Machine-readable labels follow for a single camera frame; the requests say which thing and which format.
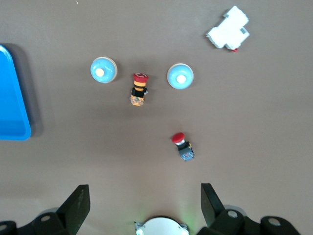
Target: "white round base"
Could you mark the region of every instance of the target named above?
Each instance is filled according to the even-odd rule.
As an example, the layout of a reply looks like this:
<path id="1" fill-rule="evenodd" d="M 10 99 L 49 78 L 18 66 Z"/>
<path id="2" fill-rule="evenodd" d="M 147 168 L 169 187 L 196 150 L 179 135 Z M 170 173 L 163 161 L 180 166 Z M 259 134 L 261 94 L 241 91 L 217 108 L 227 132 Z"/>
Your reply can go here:
<path id="1" fill-rule="evenodd" d="M 189 235 L 189 232 L 172 219 L 158 217 L 137 226 L 136 235 Z"/>

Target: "blue plastic tray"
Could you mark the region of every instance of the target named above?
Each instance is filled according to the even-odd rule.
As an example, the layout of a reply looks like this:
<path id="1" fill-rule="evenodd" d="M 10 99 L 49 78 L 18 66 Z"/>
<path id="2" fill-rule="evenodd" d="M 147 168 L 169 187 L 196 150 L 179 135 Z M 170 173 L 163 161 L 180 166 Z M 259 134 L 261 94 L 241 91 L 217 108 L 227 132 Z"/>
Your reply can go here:
<path id="1" fill-rule="evenodd" d="M 24 141 L 30 135 L 12 56 L 0 45 L 0 140 Z"/>

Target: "screw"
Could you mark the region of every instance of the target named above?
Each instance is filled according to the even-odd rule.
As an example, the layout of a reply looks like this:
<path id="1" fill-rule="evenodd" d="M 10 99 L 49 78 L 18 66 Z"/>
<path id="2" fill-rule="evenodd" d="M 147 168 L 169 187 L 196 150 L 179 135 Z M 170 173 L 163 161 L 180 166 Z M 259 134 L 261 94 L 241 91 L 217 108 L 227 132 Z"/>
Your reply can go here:
<path id="1" fill-rule="evenodd" d="M 50 215 L 46 215 L 40 219 L 41 222 L 45 222 L 50 219 Z"/>
<path id="2" fill-rule="evenodd" d="M 275 219 L 275 218 L 269 218 L 268 219 L 269 223 L 273 226 L 280 226 L 280 222 L 278 219 Z"/>
<path id="3" fill-rule="evenodd" d="M 238 215 L 237 215 L 237 213 L 235 211 L 229 211 L 227 214 L 228 214 L 229 217 L 232 217 L 232 218 L 237 218 L 238 217 Z"/>
<path id="4" fill-rule="evenodd" d="M 8 226 L 6 224 L 0 225 L 0 231 L 3 231 L 7 228 Z"/>

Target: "blue tray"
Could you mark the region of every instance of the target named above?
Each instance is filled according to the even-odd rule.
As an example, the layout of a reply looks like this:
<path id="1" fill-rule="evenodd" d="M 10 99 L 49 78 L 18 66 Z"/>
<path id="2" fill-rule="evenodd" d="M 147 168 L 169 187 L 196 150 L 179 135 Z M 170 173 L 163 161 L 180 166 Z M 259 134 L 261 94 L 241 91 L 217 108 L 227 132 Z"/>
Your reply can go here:
<path id="1" fill-rule="evenodd" d="M 0 140 L 25 141 L 30 135 L 12 56 L 0 45 Z"/>

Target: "brown background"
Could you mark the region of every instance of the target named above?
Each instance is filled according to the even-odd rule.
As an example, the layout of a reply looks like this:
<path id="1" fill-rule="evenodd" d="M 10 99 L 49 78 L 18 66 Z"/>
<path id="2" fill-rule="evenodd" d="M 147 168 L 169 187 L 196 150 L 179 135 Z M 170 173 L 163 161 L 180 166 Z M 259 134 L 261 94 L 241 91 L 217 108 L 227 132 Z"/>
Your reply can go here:
<path id="1" fill-rule="evenodd" d="M 234 5 L 250 19 L 237 53 L 205 38 Z M 33 135 L 0 142 L 0 221 L 22 226 L 89 184 L 80 235 L 134 234 L 160 214 L 194 235 L 210 182 L 251 219 L 311 234 L 312 12 L 310 0 L 1 0 Z M 90 75 L 99 56 L 117 63 L 109 84 Z M 166 80 L 179 62 L 195 75 L 183 91 Z M 129 104 L 134 72 L 150 76 L 141 108 Z M 180 131 L 187 163 L 170 141 Z"/>

